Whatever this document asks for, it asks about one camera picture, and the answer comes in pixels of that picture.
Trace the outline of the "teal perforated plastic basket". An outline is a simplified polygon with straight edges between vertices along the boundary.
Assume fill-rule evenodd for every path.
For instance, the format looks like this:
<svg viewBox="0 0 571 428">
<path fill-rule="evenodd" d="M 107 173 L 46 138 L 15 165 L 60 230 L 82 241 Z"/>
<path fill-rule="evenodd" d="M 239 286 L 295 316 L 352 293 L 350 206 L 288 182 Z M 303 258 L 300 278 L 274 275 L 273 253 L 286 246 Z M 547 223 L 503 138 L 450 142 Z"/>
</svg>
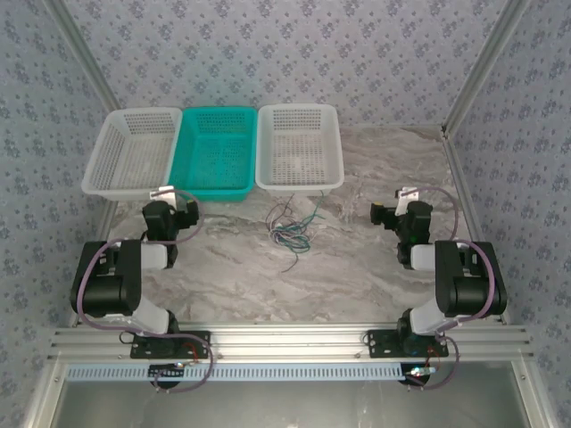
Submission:
<svg viewBox="0 0 571 428">
<path fill-rule="evenodd" d="M 183 110 L 168 184 L 203 202 L 240 202 L 254 184 L 257 111 Z"/>
</svg>

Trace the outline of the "white perforated plastic basket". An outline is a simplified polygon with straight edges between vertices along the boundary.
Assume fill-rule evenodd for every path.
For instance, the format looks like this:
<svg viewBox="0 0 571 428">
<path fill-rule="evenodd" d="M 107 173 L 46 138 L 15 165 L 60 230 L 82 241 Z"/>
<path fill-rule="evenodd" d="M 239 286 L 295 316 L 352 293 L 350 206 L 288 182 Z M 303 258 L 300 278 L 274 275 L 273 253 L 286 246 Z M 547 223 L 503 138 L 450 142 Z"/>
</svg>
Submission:
<svg viewBox="0 0 571 428">
<path fill-rule="evenodd" d="M 282 103 L 258 110 L 255 184 L 273 196 L 327 195 L 344 182 L 335 107 Z"/>
<path fill-rule="evenodd" d="M 147 199 L 168 182 L 182 119 L 179 108 L 110 112 L 87 163 L 81 190 L 113 202 Z"/>
</svg>

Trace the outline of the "black controller board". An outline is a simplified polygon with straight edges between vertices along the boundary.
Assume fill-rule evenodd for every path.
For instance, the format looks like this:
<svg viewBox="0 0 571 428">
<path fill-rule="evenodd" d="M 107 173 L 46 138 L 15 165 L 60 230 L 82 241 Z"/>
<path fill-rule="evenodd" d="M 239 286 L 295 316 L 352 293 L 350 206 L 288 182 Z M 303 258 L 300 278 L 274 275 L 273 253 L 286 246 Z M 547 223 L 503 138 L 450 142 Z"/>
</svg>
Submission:
<svg viewBox="0 0 571 428">
<path fill-rule="evenodd" d="M 180 384 L 185 369 L 180 364 L 150 365 L 147 376 L 153 387 L 158 390 L 170 390 Z"/>
<path fill-rule="evenodd" d="M 421 364 L 401 364 L 404 378 L 400 383 L 407 386 L 423 387 L 436 373 L 436 368 Z"/>
</svg>

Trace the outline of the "grey metal bottom panel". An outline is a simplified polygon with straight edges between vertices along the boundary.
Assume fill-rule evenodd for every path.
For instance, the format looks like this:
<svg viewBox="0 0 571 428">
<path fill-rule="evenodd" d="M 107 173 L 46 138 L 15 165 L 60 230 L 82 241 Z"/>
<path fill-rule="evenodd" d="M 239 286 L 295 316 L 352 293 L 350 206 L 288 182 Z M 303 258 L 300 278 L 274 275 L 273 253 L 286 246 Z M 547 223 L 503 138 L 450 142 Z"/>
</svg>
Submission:
<svg viewBox="0 0 571 428">
<path fill-rule="evenodd" d="M 53 367 L 24 428 L 559 428 L 519 363 L 464 363 L 415 391 L 396 381 L 221 380 L 180 394 Z"/>
</svg>

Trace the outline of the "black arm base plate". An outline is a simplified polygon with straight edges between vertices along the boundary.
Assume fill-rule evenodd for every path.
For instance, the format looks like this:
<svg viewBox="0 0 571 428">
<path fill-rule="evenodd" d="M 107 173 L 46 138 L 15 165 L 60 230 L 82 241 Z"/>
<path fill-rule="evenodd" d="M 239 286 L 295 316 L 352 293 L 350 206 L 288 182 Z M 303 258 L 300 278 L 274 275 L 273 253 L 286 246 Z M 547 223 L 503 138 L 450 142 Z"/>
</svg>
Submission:
<svg viewBox="0 0 571 428">
<path fill-rule="evenodd" d="M 146 337 L 135 335 L 131 343 L 130 357 L 133 359 L 207 359 L 209 357 L 209 351 L 206 346 L 187 336 L 192 334 L 210 344 L 210 331 L 183 331 L 182 334 L 185 337 Z"/>
<path fill-rule="evenodd" d="M 396 330 L 368 330 L 366 344 L 371 358 L 429 358 L 448 357 L 446 345 L 434 337 L 414 333 L 400 334 Z"/>
</svg>

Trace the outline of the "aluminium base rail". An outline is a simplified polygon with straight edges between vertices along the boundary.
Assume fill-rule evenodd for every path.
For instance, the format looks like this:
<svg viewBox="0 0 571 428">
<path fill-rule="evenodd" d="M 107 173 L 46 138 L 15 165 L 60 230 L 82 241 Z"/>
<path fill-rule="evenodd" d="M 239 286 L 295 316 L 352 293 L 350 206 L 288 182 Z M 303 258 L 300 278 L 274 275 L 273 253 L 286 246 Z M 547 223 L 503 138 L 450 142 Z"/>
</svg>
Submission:
<svg viewBox="0 0 571 428">
<path fill-rule="evenodd" d="M 221 363 L 347 363 L 369 361 L 366 332 L 392 329 L 390 324 L 186 324 L 211 332 L 211 346 Z M 520 325 L 474 323 L 449 332 L 463 361 L 518 361 L 534 357 L 526 329 Z M 66 362 L 125 362 L 130 347 L 117 332 L 85 325 L 54 332 L 47 356 Z"/>
</svg>

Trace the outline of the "aluminium frame post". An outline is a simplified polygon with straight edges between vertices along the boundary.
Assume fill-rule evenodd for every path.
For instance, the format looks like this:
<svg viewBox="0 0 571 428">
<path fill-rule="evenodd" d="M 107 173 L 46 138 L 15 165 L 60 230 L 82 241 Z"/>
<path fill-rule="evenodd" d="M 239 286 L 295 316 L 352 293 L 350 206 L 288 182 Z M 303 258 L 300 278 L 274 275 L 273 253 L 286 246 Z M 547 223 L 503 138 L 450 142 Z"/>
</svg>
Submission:
<svg viewBox="0 0 571 428">
<path fill-rule="evenodd" d="M 46 9 L 54 19 L 63 39 L 68 44 L 76 60 L 95 93 L 107 111 L 120 109 L 120 103 L 108 84 L 102 70 L 91 53 L 87 42 L 82 37 L 78 25 L 70 14 L 63 0 L 42 0 Z"/>
<path fill-rule="evenodd" d="M 458 130 L 531 3 L 532 0 L 506 0 L 442 125 L 446 139 L 450 140 Z"/>
</svg>

